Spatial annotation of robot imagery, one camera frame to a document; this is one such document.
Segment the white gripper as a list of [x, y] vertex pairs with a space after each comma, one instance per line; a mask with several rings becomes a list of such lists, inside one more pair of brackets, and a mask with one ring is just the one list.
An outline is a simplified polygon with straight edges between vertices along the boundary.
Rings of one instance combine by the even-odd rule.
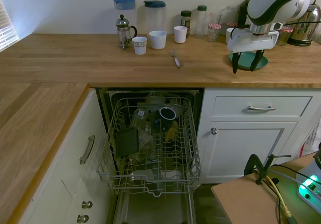
[[279, 32], [271, 31], [263, 35], [253, 35], [247, 29], [236, 29], [231, 33], [231, 38], [227, 44], [227, 50], [233, 53], [232, 68], [236, 74], [238, 70], [238, 61], [241, 52], [256, 51], [255, 57], [251, 63], [250, 71], [254, 71], [263, 56], [263, 50], [272, 49], [278, 39]]

